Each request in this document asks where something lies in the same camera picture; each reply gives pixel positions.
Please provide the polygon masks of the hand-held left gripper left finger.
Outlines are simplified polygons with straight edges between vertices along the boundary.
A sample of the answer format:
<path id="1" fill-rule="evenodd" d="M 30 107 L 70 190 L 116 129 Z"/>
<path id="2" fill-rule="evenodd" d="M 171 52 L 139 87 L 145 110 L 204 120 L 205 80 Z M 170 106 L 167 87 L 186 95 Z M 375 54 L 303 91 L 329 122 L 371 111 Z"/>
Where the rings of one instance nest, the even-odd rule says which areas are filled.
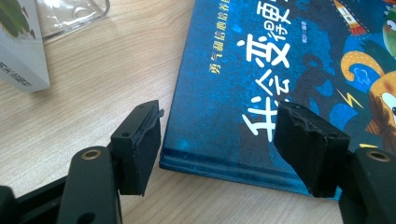
<path id="1" fill-rule="evenodd" d="M 145 102 L 111 135 L 112 156 L 120 162 L 120 194 L 145 194 L 161 145 L 162 116 L 158 100 Z"/>

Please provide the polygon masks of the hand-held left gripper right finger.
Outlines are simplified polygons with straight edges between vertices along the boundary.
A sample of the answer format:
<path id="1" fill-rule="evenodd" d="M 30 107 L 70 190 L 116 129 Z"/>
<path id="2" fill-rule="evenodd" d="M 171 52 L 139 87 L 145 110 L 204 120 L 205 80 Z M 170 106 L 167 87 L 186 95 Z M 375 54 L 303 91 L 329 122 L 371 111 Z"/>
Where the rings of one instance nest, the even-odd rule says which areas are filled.
<path id="1" fill-rule="evenodd" d="M 337 188 L 336 163 L 348 150 L 350 137 L 310 109 L 280 102 L 275 147 L 314 197 L 331 198 Z"/>

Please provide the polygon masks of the dark blue picture book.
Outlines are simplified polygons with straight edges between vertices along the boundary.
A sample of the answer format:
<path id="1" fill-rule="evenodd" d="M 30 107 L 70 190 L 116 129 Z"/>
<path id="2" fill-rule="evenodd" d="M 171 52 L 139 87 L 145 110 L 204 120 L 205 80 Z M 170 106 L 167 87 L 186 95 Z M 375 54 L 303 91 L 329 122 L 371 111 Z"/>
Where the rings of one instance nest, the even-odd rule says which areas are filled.
<path id="1" fill-rule="evenodd" d="M 161 167 L 305 193 L 274 144 L 283 101 L 396 154 L 396 0 L 195 0 Z"/>

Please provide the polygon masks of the clear acrylic book rack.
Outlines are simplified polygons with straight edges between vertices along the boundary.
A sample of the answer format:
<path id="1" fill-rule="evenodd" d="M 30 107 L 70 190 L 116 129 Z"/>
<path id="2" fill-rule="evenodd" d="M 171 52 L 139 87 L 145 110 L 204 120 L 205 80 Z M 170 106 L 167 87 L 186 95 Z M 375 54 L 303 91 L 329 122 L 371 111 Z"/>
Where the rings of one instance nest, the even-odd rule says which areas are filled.
<path id="1" fill-rule="evenodd" d="M 45 40 L 99 21 L 110 10 L 110 0 L 35 0 Z"/>

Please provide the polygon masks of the white caterpillar picture book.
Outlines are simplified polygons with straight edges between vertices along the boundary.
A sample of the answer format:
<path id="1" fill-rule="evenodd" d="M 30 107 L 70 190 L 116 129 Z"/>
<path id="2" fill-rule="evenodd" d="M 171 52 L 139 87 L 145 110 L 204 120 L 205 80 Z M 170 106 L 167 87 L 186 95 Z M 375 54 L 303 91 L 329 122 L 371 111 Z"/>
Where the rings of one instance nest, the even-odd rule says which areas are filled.
<path id="1" fill-rule="evenodd" d="M 23 92 L 50 86 L 35 0 L 0 0 L 0 79 Z"/>

